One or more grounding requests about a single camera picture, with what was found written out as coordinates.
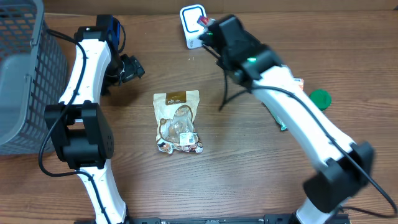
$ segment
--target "white object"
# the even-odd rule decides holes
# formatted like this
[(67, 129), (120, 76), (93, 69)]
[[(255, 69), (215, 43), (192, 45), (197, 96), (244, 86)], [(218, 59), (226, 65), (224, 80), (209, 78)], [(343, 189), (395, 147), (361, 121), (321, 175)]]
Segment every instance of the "white object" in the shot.
[[(106, 214), (111, 220), (111, 223), (123, 223), (126, 217), (127, 206), (120, 197), (118, 188), (116, 187), (111, 168), (111, 160), (106, 160), (104, 169), (98, 169), (97, 167), (82, 167), (80, 170), (93, 176), (95, 185), (97, 186), (99, 192), (99, 197), (105, 208)], [(87, 176), (81, 174), (78, 174), (78, 176), (83, 181), (88, 195), (90, 196), (90, 200), (94, 206), (95, 223), (108, 224), (104, 214), (101, 213), (100, 205), (98, 204), (93, 185), (88, 180)]]
[[(80, 105), (86, 100), (99, 104), (105, 70), (111, 61), (111, 51), (106, 41), (85, 39), (79, 43), (86, 52), (86, 69), (78, 90), (78, 95), (72, 104)], [(76, 45), (75, 65), (73, 66), (67, 89), (61, 96), (59, 103), (64, 102), (65, 105), (69, 103), (79, 80), (82, 67), (83, 53)]]
[(323, 213), (319, 211), (310, 199), (306, 199), (304, 204), (296, 211), (296, 218), (303, 224), (323, 224), (335, 213)]
[[(253, 88), (259, 86), (274, 86), (294, 93), (309, 107), (341, 148), (346, 152), (351, 152), (352, 148), (350, 145), (354, 141), (332, 124), (315, 106), (294, 81), (288, 67), (275, 66), (263, 72), (260, 80), (253, 81)], [(282, 119), (290, 133), (304, 149), (315, 170), (326, 169), (328, 167), (326, 161), (330, 158), (338, 161), (343, 157), (342, 153), (334, 145), (330, 144), (330, 140), (325, 136), (325, 133), (298, 101), (285, 93), (275, 90), (253, 90), (252, 92), (256, 98), (261, 100)], [(319, 211), (309, 199), (306, 199), (296, 213), (297, 218), (303, 224), (323, 224), (333, 215), (334, 212), (323, 213)]]
[(180, 145), (189, 146), (195, 143), (193, 133), (180, 133)]
[(200, 4), (183, 7), (180, 11), (181, 24), (189, 49), (201, 47), (201, 40), (198, 37), (204, 32), (205, 28), (198, 24), (200, 16), (206, 17), (205, 8)]

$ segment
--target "plastic packaging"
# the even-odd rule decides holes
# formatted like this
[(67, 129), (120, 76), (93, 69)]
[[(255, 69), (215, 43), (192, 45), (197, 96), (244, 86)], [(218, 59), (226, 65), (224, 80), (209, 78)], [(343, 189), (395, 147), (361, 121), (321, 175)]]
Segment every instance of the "plastic packaging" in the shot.
[(160, 151), (173, 153), (203, 151), (203, 145), (193, 126), (199, 105), (199, 91), (154, 94), (157, 121), (156, 144)]

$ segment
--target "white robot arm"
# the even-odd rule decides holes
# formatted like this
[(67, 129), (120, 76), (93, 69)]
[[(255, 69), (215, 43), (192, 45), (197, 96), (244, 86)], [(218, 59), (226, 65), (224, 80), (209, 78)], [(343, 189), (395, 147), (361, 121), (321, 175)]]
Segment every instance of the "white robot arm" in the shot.
[[(50, 134), (58, 158), (68, 162), (69, 168), (85, 172), (78, 176), (94, 206), (97, 224), (124, 223), (129, 219), (126, 203), (119, 195), (111, 169), (113, 134), (99, 108), (100, 95), (107, 92), (108, 86), (140, 78), (145, 72), (134, 56), (119, 56), (120, 27), (113, 16), (101, 15), (97, 16), (96, 26), (79, 28), (75, 39), (85, 54), (76, 46), (76, 59), (68, 86), (59, 104), (48, 105), (45, 109), (45, 120), (50, 129), (67, 108), (65, 105), (70, 103), (67, 118), (56, 123)], [(70, 102), (81, 74), (83, 78), (78, 93)], [(84, 129), (69, 130), (67, 126), (75, 122), (83, 122)]]
[(290, 69), (272, 49), (245, 31), (234, 15), (219, 21), (201, 17), (198, 22), (205, 26), (199, 39), (218, 59), (216, 64), (281, 118), (318, 172), (304, 183), (308, 198), (289, 223), (327, 222), (368, 182), (397, 213), (395, 203), (369, 175), (372, 146), (368, 142), (357, 145), (333, 125), (298, 87)]

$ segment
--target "basket mesh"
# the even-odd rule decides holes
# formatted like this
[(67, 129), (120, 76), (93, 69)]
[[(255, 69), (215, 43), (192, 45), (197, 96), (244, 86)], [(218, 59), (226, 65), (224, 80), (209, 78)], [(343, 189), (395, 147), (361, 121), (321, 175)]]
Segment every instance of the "basket mesh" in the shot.
[[(37, 10), (31, 1), (25, 4), (0, 6), (0, 61), (15, 54), (35, 54), (30, 66), (35, 66), (30, 86), (26, 120), (22, 129), (7, 143), (0, 146), (0, 154), (37, 153), (47, 133), (44, 120), (46, 105), (57, 104), (67, 77), (67, 60), (57, 41), (46, 33), (43, 21), (39, 44), (30, 46)], [(47, 144), (46, 151), (52, 149)]]

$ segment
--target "black wire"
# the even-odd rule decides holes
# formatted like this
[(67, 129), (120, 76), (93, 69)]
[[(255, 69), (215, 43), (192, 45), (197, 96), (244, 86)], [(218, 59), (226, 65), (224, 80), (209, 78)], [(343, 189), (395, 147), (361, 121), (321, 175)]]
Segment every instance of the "black wire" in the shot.
[(226, 74), (226, 70), (224, 70), (224, 97), (223, 97), (223, 105), (224, 102), (227, 100), (226, 97), (228, 95), (228, 80), (227, 80), (227, 74)]
[(323, 127), (323, 125), (321, 124), (321, 122), (318, 120), (318, 118), (312, 113), (311, 109), (298, 97), (296, 96), (294, 93), (287, 91), (285, 89), (282, 88), (278, 88), (278, 87), (274, 87), (274, 86), (259, 86), (259, 87), (254, 87), (248, 90), (243, 90), (238, 92), (237, 94), (233, 95), (232, 97), (228, 98), (227, 100), (224, 100), (223, 103), (221, 104), (219, 110), (221, 111), (224, 107), (224, 105), (226, 105), (227, 103), (229, 103), (231, 100), (237, 98), (238, 96), (244, 94), (244, 93), (251, 93), (253, 90), (274, 90), (274, 91), (279, 91), (282, 93), (285, 93), (286, 95), (288, 95), (289, 97), (295, 99), (297, 102), (299, 102), (304, 109), (310, 114), (310, 116), (312, 117), (312, 119), (314, 119), (314, 121), (318, 124), (318, 126), (322, 129), (322, 131), (325, 133), (325, 136), (331, 141), (331, 143), (337, 148), (337, 150), (339, 150), (342, 155), (344, 155), (349, 161), (350, 163), (352, 163), (352, 165), (355, 166), (355, 168), (357, 170), (360, 171), (360, 173), (362, 173), (362, 175), (365, 176), (365, 178), (368, 179), (368, 181), (376, 188), (376, 190), (378, 192), (380, 192), (380, 194), (388, 201), (388, 203), (391, 205), (392, 209), (394, 210), (394, 214), (393, 215), (383, 215), (383, 214), (379, 214), (376, 212), (372, 212), (372, 211), (368, 211), (365, 209), (361, 209), (361, 208), (355, 208), (355, 207), (341, 207), (340, 209), (350, 209), (350, 210), (355, 210), (357, 212), (362, 212), (362, 213), (366, 213), (368, 215), (372, 215), (375, 217), (379, 217), (379, 218), (397, 218), (398, 217), (398, 209), (397, 209), (397, 205), (394, 203), (394, 201), (390, 198), (390, 196), (383, 190), (383, 188), (380, 187), (379, 184), (376, 183), (376, 181), (374, 181), (372, 179), (372, 177), (367, 174), (365, 172), (365, 170), (362, 169), (362, 167), (360, 165), (358, 165), (353, 158), (351, 158), (351, 156), (349, 156), (349, 154), (344, 151), (344, 149), (342, 149), (340, 147), (340, 145), (336, 142), (336, 140), (329, 134), (329, 132), (325, 129), (325, 127)]
[(122, 24), (120, 24), (120, 27), (122, 27), (123, 30), (123, 44), (120, 47), (120, 49), (118, 50), (118, 53), (120, 54), (121, 52), (123, 52), (124, 50), (124, 45), (126, 44), (126, 31), (124, 30), (124, 26)]
[(212, 56), (214, 56), (215, 58), (217, 58), (218, 60), (221, 58), (220, 56), (218, 56), (217, 54), (215, 54), (212, 50), (210, 50), (206, 45), (202, 45), (202, 47), (209, 52)]
[(65, 114), (68, 111), (70, 105), (72, 105), (73, 101), (75, 101), (75, 98), (78, 95), (78, 90), (79, 90), (79, 87), (81, 85), (81, 81), (83, 80), (84, 72), (85, 72), (85, 69), (86, 69), (86, 60), (87, 60), (85, 50), (79, 44), (79, 42), (77, 42), (75, 39), (73, 39), (73, 38), (71, 38), (71, 37), (69, 37), (69, 36), (67, 36), (67, 35), (65, 35), (63, 33), (60, 33), (60, 32), (57, 32), (55, 30), (52, 30), (52, 29), (47, 29), (47, 33), (49, 35), (54, 36), (54, 37), (58, 37), (60, 39), (63, 39), (63, 40), (66, 40), (66, 41), (69, 41), (71, 43), (76, 44), (79, 47), (79, 49), (81, 50), (82, 54), (83, 54), (83, 66), (81, 67), (81, 73), (80, 73), (79, 79), (77, 81), (76, 88), (73, 91), (72, 97), (70, 98), (70, 101), (64, 107), (64, 109), (61, 111), (60, 116), (55, 120), (54, 124), (49, 129), (49, 132), (44, 137), (44, 141), (43, 141), (43, 143), (41, 145), (41, 148), (40, 148), (40, 151), (39, 151), (39, 167), (40, 167), (40, 170), (42, 170), (42, 172), (44, 174), (46, 174), (46, 175), (48, 175), (50, 177), (65, 177), (65, 176), (75, 175), (75, 174), (85, 175), (88, 178), (88, 180), (91, 182), (91, 184), (93, 185), (94, 192), (95, 192), (99, 207), (101, 209), (101, 212), (104, 214), (105, 219), (108, 222), (108, 224), (111, 224), (111, 220), (109, 219), (108, 214), (105, 212), (105, 208), (104, 208), (104, 206), (102, 204), (102, 201), (100, 199), (100, 193), (98, 192), (97, 186), (96, 186), (96, 184), (94, 182), (94, 179), (93, 179), (93, 177), (91, 175), (89, 175), (86, 172), (80, 171), (80, 170), (76, 170), (76, 171), (73, 171), (73, 172), (65, 172), (65, 173), (60, 173), (60, 174), (54, 174), (54, 173), (51, 173), (51, 172), (49, 172), (48, 170), (46, 170), (44, 168), (44, 165), (43, 165), (44, 148), (45, 148), (47, 142), (50, 140), (51, 133), (54, 131), (55, 126), (60, 122), (61, 119), (63, 119), (65, 117)]

